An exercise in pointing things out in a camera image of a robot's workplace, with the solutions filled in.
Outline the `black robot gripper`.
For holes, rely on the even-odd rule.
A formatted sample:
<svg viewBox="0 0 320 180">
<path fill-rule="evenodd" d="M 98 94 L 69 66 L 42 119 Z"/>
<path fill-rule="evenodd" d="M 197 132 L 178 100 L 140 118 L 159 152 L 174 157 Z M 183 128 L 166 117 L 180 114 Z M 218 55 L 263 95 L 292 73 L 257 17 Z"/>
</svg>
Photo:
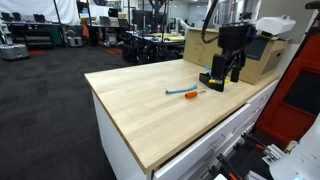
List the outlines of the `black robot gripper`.
<svg viewBox="0 0 320 180">
<path fill-rule="evenodd" d="M 224 26 L 219 29 L 218 46 L 222 49 L 223 54 L 236 53 L 244 51 L 248 48 L 256 35 L 256 28 L 252 24 L 240 26 Z M 237 83 L 240 71 L 245 66 L 246 54 L 241 53 L 232 68 L 232 82 Z M 212 77 L 215 80 L 223 80 L 225 78 L 226 58 L 222 55 L 213 56 L 213 65 L 211 69 Z"/>
</svg>

